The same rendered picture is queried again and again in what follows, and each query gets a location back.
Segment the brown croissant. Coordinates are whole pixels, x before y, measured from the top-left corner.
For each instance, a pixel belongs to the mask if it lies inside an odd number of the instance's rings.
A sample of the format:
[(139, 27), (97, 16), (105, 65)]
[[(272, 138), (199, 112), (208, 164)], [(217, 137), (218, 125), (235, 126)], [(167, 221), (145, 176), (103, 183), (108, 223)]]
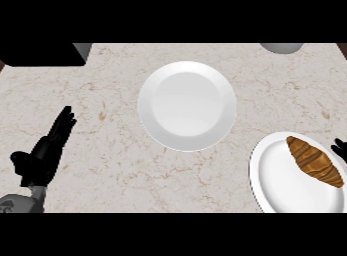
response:
[(294, 136), (288, 136), (285, 141), (300, 170), (320, 182), (341, 188), (341, 174), (325, 152)]

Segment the grey round bowl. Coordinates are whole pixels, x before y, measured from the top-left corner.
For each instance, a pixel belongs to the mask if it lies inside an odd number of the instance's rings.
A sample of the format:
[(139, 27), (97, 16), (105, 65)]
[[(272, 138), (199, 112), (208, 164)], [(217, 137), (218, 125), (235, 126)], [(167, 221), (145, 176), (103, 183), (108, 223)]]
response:
[(261, 43), (261, 47), (276, 54), (292, 54), (301, 46), (301, 43)]

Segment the black box appliance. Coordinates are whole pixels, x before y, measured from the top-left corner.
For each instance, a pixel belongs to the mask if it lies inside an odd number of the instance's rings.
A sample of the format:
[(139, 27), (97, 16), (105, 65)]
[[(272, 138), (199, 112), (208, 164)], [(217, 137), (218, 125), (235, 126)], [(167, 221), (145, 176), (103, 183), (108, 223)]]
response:
[(0, 43), (0, 60), (12, 67), (84, 66), (91, 43)]

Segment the white oval plate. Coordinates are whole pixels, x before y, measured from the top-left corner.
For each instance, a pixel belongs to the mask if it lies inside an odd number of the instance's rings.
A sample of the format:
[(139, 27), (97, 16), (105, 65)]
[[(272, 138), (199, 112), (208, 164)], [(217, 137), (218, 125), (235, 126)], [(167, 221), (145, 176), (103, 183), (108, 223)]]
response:
[[(344, 182), (335, 188), (298, 168), (286, 138), (292, 136), (328, 156)], [(347, 213), (347, 174), (331, 152), (317, 141), (295, 132), (274, 132), (257, 143), (248, 167), (252, 194), (264, 213)]]
[(167, 148), (193, 152), (226, 137), (235, 123), (236, 97), (221, 73), (178, 61), (149, 75), (137, 99), (140, 124)]

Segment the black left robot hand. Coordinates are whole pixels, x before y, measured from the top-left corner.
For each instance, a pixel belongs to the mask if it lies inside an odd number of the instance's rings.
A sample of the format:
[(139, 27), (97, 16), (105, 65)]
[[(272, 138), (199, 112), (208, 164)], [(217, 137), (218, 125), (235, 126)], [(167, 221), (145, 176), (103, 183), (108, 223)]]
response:
[(62, 149), (75, 122), (71, 107), (65, 106), (54, 119), (50, 131), (38, 139), (31, 152), (15, 151), (10, 154), (15, 173), (20, 176), (20, 187), (46, 187), (49, 185), (54, 177)]

